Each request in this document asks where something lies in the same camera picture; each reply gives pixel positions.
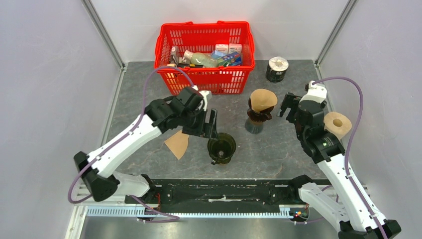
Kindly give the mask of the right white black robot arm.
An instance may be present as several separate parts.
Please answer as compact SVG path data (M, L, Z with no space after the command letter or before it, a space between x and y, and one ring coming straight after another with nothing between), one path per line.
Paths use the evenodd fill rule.
M354 179L345 161L345 149L339 139L324 128L325 99L286 93L279 116L287 109L287 121L293 123L304 152L330 181L339 196L339 204L307 175L289 181L287 197L294 203L312 206L337 231L340 239L392 239L401 232L396 220L387 219L375 206L363 186Z

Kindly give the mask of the black wrapped paper roll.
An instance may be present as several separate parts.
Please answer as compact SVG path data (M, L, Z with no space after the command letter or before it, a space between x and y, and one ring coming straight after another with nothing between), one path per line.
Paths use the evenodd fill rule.
M289 63L286 59L277 56L273 57L268 61L268 66L266 70L266 79L272 83L279 83L283 81Z

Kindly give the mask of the red plastic shopping basket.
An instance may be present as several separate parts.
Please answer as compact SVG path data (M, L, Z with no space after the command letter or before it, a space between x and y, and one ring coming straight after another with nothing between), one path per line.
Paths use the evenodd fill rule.
M246 21L161 26L155 68L173 95L191 84L213 94L240 94L254 66L254 39Z

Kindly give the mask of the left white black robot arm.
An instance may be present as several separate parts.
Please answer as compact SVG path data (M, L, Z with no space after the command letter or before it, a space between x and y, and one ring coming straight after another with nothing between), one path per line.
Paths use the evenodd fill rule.
M218 139L217 110L210 110L206 121L211 91L185 87L176 96L153 100L125 130L100 148L73 157L89 195L96 202L115 194L134 195L144 203L155 200L156 190L147 175L118 173L116 169L134 152L170 129L182 128L182 133L208 139Z

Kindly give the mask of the clear plastic bottle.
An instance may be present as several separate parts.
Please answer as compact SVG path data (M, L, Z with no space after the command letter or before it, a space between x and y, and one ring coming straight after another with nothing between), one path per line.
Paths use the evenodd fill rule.
M191 64L202 65L208 68L218 67L217 61L205 53L186 50L184 52L184 57L188 59Z

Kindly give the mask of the white pink carton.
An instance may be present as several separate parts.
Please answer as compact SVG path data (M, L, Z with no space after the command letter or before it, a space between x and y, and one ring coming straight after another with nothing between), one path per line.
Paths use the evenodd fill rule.
M229 45L228 44L216 44L215 50L219 51L221 53L224 53L224 54L228 54Z
M238 43L230 43L228 45L228 54L232 54L232 53L242 53L242 44L238 44Z

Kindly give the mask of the dark dripper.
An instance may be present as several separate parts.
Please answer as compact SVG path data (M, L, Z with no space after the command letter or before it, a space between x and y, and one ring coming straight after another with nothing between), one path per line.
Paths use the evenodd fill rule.
M228 164L236 151L236 142L230 134L220 132L218 139L208 140L207 149L212 165Z

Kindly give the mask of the brown paper coffee filter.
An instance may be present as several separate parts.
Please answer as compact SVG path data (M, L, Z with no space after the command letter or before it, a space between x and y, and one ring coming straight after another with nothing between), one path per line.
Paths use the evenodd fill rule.
M278 99L274 92L267 89L256 89L250 95L251 109L260 112L273 107Z

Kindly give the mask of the small grey pouch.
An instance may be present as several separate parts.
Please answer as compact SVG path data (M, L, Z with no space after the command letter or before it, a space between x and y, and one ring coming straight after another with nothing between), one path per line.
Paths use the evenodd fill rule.
M172 46L170 50L170 63L171 64L178 64L179 63L179 47L177 45Z

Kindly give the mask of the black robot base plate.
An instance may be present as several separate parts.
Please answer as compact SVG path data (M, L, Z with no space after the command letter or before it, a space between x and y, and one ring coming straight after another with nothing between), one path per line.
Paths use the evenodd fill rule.
M275 213L305 203L289 179L153 179L140 199L165 213Z

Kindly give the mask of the brown dripper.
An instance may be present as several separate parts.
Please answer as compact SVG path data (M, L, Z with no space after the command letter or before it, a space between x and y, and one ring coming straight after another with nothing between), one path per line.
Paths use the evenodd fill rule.
M248 109L247 115L254 122L265 122L272 119L271 111L274 109L274 106L264 109L260 112L256 112L252 109Z

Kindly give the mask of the blue green box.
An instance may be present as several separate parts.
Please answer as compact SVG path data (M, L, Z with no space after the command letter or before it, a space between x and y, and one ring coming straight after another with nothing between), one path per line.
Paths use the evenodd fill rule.
M241 54L238 52L225 54L215 50L211 53L211 57L217 61L218 66L228 67L242 65Z

